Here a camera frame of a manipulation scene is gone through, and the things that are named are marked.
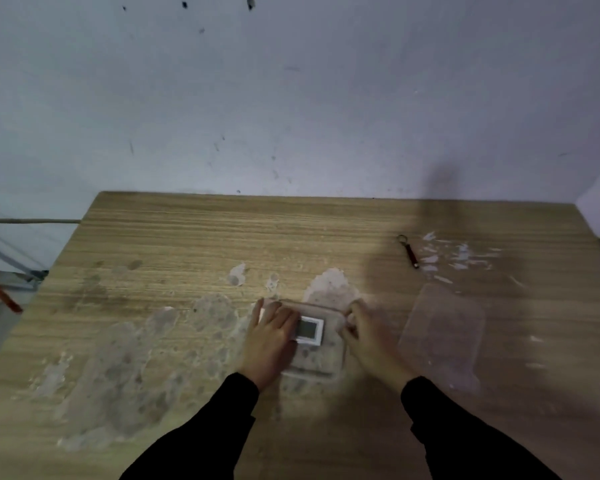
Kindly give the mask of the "person's right hand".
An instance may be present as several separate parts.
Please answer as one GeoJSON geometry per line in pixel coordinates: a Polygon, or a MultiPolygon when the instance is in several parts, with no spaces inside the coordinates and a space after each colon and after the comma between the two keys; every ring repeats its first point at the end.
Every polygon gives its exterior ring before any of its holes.
{"type": "Polygon", "coordinates": [[[366,373],[401,394],[406,384],[417,377],[416,371],[400,354],[389,329],[373,316],[376,336],[370,341],[344,341],[366,373]]]}

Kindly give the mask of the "person's left hand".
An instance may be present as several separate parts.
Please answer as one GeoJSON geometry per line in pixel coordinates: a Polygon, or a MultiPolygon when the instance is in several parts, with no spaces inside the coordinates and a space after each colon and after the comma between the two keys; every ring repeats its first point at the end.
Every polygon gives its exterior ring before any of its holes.
{"type": "Polygon", "coordinates": [[[263,392],[289,366],[296,347],[294,341],[256,341],[251,337],[250,320],[237,372],[253,382],[259,392],[263,392]]]}

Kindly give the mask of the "white square digital display device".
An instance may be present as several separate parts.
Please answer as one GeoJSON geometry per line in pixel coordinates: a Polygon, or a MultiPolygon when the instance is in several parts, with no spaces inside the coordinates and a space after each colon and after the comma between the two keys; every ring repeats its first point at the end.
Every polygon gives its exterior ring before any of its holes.
{"type": "Polygon", "coordinates": [[[280,301],[280,304],[299,315],[288,338],[301,345],[320,346],[326,329],[328,311],[308,303],[280,301]]]}

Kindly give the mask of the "clear plastic container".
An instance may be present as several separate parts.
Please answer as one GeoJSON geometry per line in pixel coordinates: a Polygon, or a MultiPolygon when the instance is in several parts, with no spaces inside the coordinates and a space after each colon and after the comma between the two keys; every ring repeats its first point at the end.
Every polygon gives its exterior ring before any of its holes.
{"type": "Polygon", "coordinates": [[[334,381],[341,375],[344,367],[346,345],[338,331],[344,324],[345,318],[343,313],[336,308],[316,306],[328,311],[322,344],[309,346],[297,343],[294,357],[289,366],[282,371],[282,375],[307,381],[334,381]]]}

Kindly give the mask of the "person's left forearm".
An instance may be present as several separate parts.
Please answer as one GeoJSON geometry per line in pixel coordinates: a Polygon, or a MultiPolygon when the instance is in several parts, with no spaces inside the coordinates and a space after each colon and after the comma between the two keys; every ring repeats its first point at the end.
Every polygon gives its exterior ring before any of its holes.
{"type": "Polygon", "coordinates": [[[120,480],[233,480],[258,398],[254,382],[232,373],[199,412],[149,446],[120,480]]]}

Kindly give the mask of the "person's right forearm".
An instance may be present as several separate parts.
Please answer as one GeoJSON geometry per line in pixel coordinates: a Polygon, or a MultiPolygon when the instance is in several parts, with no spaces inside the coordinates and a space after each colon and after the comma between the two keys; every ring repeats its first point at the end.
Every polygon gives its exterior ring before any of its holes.
{"type": "Polygon", "coordinates": [[[561,480],[533,453],[472,415],[423,376],[400,399],[432,480],[561,480]]]}

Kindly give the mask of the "clear plastic lid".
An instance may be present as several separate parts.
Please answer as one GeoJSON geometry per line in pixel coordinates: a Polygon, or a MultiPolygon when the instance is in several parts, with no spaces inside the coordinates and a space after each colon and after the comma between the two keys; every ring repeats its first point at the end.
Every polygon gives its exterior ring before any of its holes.
{"type": "Polygon", "coordinates": [[[440,388],[476,394],[475,374],[486,315],[474,300],[427,283],[399,339],[403,357],[440,388]]]}

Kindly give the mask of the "scattered white paper scraps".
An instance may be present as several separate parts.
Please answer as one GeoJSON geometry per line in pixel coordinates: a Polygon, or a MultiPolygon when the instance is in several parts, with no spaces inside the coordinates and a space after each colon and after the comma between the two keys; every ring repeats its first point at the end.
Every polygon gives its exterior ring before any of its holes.
{"type": "Polygon", "coordinates": [[[479,242],[445,239],[435,231],[426,233],[415,249],[425,279],[449,285],[455,284],[458,273],[493,271],[505,252],[479,242]]]}

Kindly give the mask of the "grey metal frame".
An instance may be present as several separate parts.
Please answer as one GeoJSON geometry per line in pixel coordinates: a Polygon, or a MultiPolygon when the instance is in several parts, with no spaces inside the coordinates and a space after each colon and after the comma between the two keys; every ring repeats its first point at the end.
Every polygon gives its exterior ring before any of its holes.
{"type": "Polygon", "coordinates": [[[80,223],[80,219],[0,217],[0,272],[41,283],[80,223]]]}

